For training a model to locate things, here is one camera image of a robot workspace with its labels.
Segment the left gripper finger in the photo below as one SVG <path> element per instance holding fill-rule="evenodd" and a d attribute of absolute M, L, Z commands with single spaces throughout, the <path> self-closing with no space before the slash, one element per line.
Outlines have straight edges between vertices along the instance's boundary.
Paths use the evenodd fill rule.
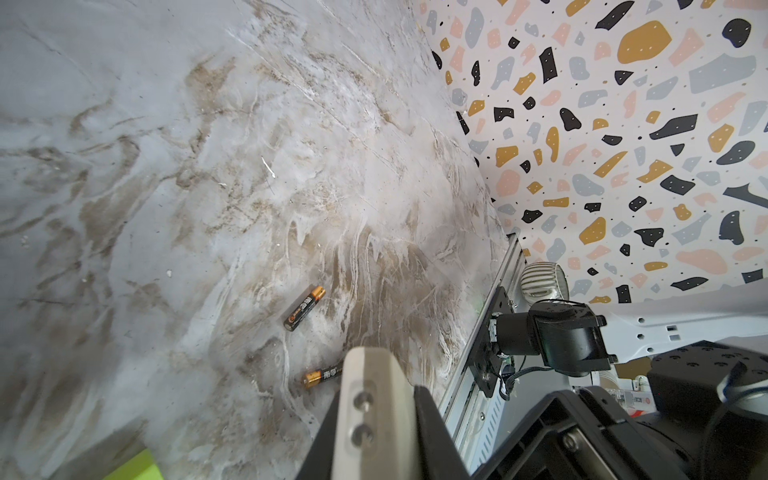
<path fill-rule="evenodd" d="M 331 477 L 420 477 L 414 387 L 384 348 L 356 347 L 345 356 Z"/>

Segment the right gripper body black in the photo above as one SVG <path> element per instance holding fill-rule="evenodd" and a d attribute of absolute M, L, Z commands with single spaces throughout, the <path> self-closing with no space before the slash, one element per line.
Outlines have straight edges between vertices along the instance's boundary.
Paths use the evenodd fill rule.
<path fill-rule="evenodd" d="M 656 410 L 637 418 L 597 386 L 544 396 L 474 478 L 766 478 L 766 354 L 700 341 L 648 378 Z"/>

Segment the AAA battery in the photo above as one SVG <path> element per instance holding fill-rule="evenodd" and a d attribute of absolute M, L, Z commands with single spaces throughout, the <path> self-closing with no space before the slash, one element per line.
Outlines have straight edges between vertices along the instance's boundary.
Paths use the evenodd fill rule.
<path fill-rule="evenodd" d="M 317 286 L 312 289 L 284 320 L 284 328 L 289 332 L 295 331 L 296 328 L 305 319 L 305 317 L 325 295 L 326 289 L 322 286 Z"/>
<path fill-rule="evenodd" d="M 340 362 L 334 366 L 317 369 L 305 374 L 302 378 L 302 385 L 306 389 L 314 388 L 315 386 L 324 383 L 328 380 L 334 379 L 341 375 L 343 371 L 343 363 Z"/>

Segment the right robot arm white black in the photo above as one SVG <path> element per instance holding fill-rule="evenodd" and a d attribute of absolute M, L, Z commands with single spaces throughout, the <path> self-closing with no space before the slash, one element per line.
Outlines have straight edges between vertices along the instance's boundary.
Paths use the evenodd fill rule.
<path fill-rule="evenodd" d="M 767 357 L 728 344 L 767 332 L 753 294 L 694 295 L 594 310 L 542 300 L 493 308 L 494 356 L 537 356 L 570 377 L 649 357 L 655 409 L 631 416 L 604 388 L 547 394 L 476 471 L 479 479 L 763 479 Z"/>

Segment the grey ribbed fan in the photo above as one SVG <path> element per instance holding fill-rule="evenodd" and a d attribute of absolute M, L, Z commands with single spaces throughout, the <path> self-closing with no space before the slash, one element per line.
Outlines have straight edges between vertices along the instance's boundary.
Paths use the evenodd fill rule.
<path fill-rule="evenodd" d="M 542 300 L 569 300 L 569 288 L 563 269 L 552 262 L 527 265 L 520 277 L 520 290 L 529 304 Z"/>

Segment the green cube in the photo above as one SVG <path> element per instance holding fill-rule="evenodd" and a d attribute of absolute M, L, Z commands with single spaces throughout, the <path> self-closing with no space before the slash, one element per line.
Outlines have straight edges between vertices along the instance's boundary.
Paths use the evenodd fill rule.
<path fill-rule="evenodd" d="M 109 473 L 104 480 L 164 480 L 149 449 L 144 449 Z"/>

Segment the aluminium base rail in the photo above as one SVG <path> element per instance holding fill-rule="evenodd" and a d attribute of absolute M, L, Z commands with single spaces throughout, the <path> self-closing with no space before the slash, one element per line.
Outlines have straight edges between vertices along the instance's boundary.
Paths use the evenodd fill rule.
<path fill-rule="evenodd" d="M 462 354 L 462 362 L 450 377 L 438 409 L 458 455 L 474 473 L 493 453 L 505 401 L 499 395 L 502 367 L 511 361 L 495 352 L 496 320 L 502 314 L 527 308 L 519 290 L 526 266 L 516 234 L 508 236 L 508 250 L 481 304 L 477 321 Z"/>

